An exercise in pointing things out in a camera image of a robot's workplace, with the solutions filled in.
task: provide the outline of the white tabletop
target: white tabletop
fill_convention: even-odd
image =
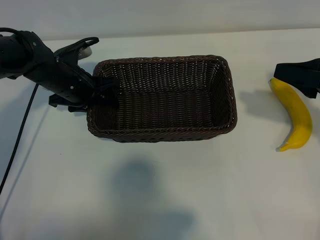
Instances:
[[[89,72],[106,59],[224,57],[237,126],[210,140],[118,143],[91,135],[85,114],[48,106],[39,88],[0,197],[0,239],[319,239],[320,100],[302,97],[308,143],[276,152],[291,121],[268,85],[276,64],[319,58],[319,39],[320,29],[100,39],[80,61]],[[33,86],[0,80],[0,176]]]

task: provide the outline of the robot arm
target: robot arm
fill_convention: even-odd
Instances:
[[[0,35],[0,79],[23,75],[55,93],[49,105],[65,105],[70,112],[85,112],[88,104],[105,99],[106,92],[112,99],[108,104],[118,107],[112,90],[119,82],[112,77],[94,77],[78,66],[79,59],[90,55],[85,54],[91,53],[90,46],[99,42],[97,37],[82,39],[53,53],[34,32],[11,28],[0,28],[0,32],[13,33]]]

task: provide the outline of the yellow banana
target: yellow banana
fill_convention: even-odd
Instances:
[[[292,134],[278,148],[278,151],[283,152],[288,149],[301,148],[309,140],[312,133],[310,113],[299,95],[288,83],[272,78],[270,84],[272,91],[289,112],[293,124]]]

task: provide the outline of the wicker basket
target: wicker basket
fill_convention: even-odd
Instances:
[[[231,73],[220,56],[106,60],[93,75],[120,80],[118,110],[88,107],[88,129],[97,137],[122,143],[192,141],[236,126]]]

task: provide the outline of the banana tip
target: banana tip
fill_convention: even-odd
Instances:
[[[277,151],[277,152],[284,152],[284,151],[286,151],[286,150],[288,150],[288,149],[290,149],[290,148],[291,148],[290,145],[289,145],[288,143],[285,143],[284,145],[278,147],[278,148],[276,149],[276,151]]]

